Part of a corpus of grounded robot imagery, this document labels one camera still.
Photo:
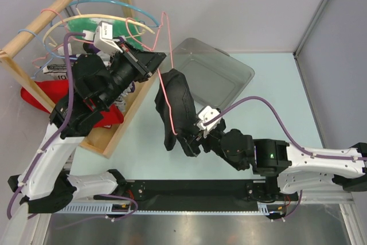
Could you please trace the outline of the black trousers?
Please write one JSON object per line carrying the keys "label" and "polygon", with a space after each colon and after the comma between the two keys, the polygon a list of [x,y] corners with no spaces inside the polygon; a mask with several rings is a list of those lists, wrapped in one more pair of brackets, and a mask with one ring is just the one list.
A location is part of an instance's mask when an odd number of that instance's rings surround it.
{"label": "black trousers", "polygon": [[200,130],[186,77],[176,69],[161,77],[163,85],[159,86],[154,102],[165,128],[164,146],[171,151],[179,142],[186,156],[196,157],[200,154],[200,143],[196,140]]}

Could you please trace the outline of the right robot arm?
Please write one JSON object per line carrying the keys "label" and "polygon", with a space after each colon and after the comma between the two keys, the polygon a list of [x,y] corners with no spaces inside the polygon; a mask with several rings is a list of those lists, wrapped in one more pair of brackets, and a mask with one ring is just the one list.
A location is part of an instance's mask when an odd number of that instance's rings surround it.
{"label": "right robot arm", "polygon": [[346,192],[366,191],[366,144],[347,149],[301,147],[276,139],[254,139],[238,129],[192,125],[178,141],[188,157],[212,151],[238,171],[265,178],[265,195],[277,200],[305,189],[339,185]]}

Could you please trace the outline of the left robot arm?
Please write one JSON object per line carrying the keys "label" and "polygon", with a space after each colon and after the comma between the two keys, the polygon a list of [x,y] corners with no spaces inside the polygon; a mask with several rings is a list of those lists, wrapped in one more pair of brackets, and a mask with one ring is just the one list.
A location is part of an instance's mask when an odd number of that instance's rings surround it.
{"label": "left robot arm", "polygon": [[58,212],[83,197],[120,199],[126,194],[126,181],[115,169],[72,176],[64,165],[122,92],[133,82],[147,81],[165,58],[163,52],[123,42],[112,55],[110,67],[96,54],[80,55],[68,64],[68,93],[51,112],[42,144],[27,170],[8,180],[12,191],[23,195],[20,203],[28,206],[30,216]]}

